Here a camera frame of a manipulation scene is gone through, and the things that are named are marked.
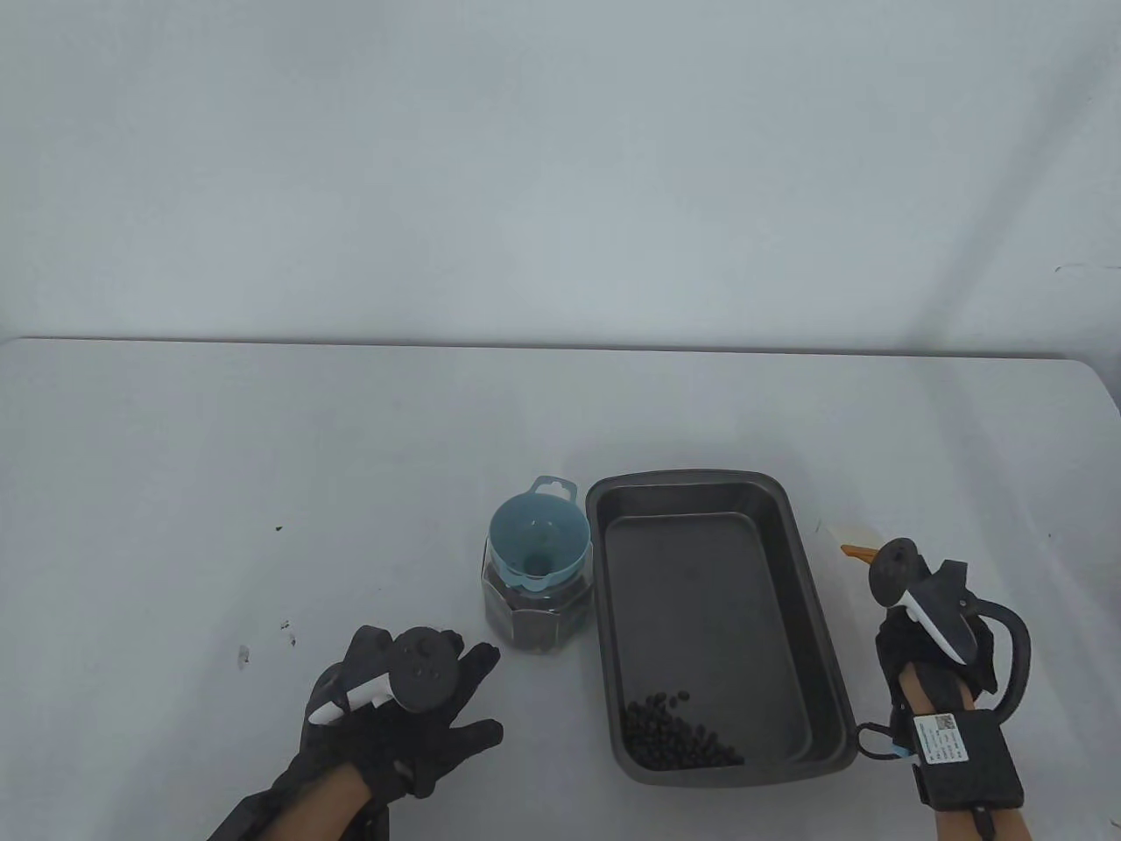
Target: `white table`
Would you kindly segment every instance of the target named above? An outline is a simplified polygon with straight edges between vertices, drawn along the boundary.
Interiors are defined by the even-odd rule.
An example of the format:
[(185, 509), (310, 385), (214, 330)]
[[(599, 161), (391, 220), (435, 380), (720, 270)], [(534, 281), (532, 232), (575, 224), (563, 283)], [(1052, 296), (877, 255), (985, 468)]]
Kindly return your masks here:
[[(83, 341), (0, 348), (0, 837), (205, 837), (282, 768), (355, 627), (491, 638), (503, 499), (695, 466), (786, 487), (858, 721), (887, 715), (882, 611), (833, 534), (970, 561), (1035, 639), (1004, 732), (1036, 837), (1115, 838), (1121, 418), (1081, 363)], [(506, 651), (484, 715), (506, 742), (395, 806), (396, 838), (933, 838), (902, 764), (631, 782), (594, 629)]]

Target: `sticker with qr code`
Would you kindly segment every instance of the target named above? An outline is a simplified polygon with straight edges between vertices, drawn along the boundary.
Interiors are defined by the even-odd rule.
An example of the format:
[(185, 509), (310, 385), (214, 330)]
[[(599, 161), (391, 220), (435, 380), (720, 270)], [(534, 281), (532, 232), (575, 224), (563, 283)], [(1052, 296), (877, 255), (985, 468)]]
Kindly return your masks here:
[(918, 715), (915, 718), (915, 734), (927, 765), (970, 760), (962, 733), (957, 729), (957, 720), (953, 715)]

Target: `gloved hand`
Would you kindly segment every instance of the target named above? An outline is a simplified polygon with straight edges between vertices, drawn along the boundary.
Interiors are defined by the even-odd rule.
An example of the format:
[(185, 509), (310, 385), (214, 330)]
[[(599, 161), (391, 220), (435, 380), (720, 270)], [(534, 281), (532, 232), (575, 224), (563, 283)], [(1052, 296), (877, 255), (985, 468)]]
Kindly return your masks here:
[(982, 692), (997, 691), (997, 673), (992, 665), (992, 631), (978, 617), (971, 617), (966, 621), (978, 640), (978, 656), (972, 664), (963, 666), (947, 657), (926, 629), (907, 616), (907, 608), (891, 608), (888, 611), (887, 619), (876, 635), (876, 653), (891, 690), (892, 701), (902, 699), (899, 674), (908, 663), (929, 663), (953, 672), (969, 686), (974, 701)]
[(910, 752), (915, 751), (910, 732), (910, 719), (914, 712), (899, 684), (899, 675), (908, 663), (914, 663), (919, 668), (921, 666), (918, 664), (927, 664), (956, 675), (969, 687), (974, 701), (982, 692), (997, 691), (997, 673), (992, 664), (992, 631), (984, 620), (978, 617), (971, 617), (966, 621), (973, 636), (976, 637), (978, 656), (973, 663), (962, 665), (952, 660), (930, 638), (926, 629), (907, 616), (907, 608), (888, 610), (888, 616), (876, 635), (876, 653), (891, 693), (891, 720), (886, 728), (870, 722), (858, 728), (856, 743), (862, 754), (873, 759), (896, 758), (893, 754), (874, 754), (867, 750), (860, 742), (862, 730), (889, 736), (896, 746)]
[[(443, 634), (456, 656), (463, 654), (463, 637), (455, 631)], [(342, 662), (327, 668), (312, 690), (304, 710), (299, 752), (271, 788), (242, 800), (211, 835), (211, 841), (257, 838), (306, 786), (344, 763), (354, 765), (372, 800), (352, 821), (343, 839), (386, 838), (386, 806), (406, 794), (427, 797), (436, 782), (463, 760), (502, 741), (502, 726), (491, 719), (452, 727), (498, 663), (499, 650), (485, 643), (460, 657), (455, 691), (435, 710), (409, 713), (390, 701), (377, 709), (370, 704), (356, 708), (333, 724), (307, 723), (307, 715), (324, 701), (370, 680), (376, 655), (391, 643), (389, 631), (369, 626), (359, 628)]]
[[(456, 656), (463, 654), (463, 637), (455, 631), (443, 631), (443, 635)], [(308, 701), (308, 711), (370, 680), (372, 675), (365, 667), (373, 659), (371, 655), (391, 643), (388, 631), (370, 626), (359, 628), (342, 663), (319, 677)], [(463, 760), (502, 741), (502, 726), (493, 719), (452, 727), (498, 660), (498, 648), (485, 643), (463, 655), (454, 693), (429, 712), (411, 713), (390, 701), (377, 709), (370, 704), (360, 706), (334, 724), (305, 723), (307, 750), (313, 755), (323, 751), (336, 759), (335, 764), (352, 763), (378, 805), (388, 805), (406, 794), (427, 797), (436, 782)]]

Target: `white wall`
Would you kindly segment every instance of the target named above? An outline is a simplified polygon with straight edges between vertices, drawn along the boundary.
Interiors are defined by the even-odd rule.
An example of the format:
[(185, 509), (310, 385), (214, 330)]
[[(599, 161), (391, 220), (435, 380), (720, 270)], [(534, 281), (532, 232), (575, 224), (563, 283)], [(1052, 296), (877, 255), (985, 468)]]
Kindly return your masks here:
[(1051, 351), (1118, 394), (1119, 33), (1117, 0), (6, 0), (0, 329)]

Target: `rectangular baking tray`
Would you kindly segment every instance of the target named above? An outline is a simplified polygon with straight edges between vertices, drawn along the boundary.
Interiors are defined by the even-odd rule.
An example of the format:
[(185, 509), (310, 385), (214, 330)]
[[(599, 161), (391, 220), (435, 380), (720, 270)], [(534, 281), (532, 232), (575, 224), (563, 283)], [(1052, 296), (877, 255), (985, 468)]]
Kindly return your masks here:
[[(855, 727), (790, 501), (762, 473), (675, 470), (587, 493), (596, 619), (615, 759), (640, 783), (754, 786), (847, 767)], [(658, 692), (742, 766), (657, 771), (622, 717)]]

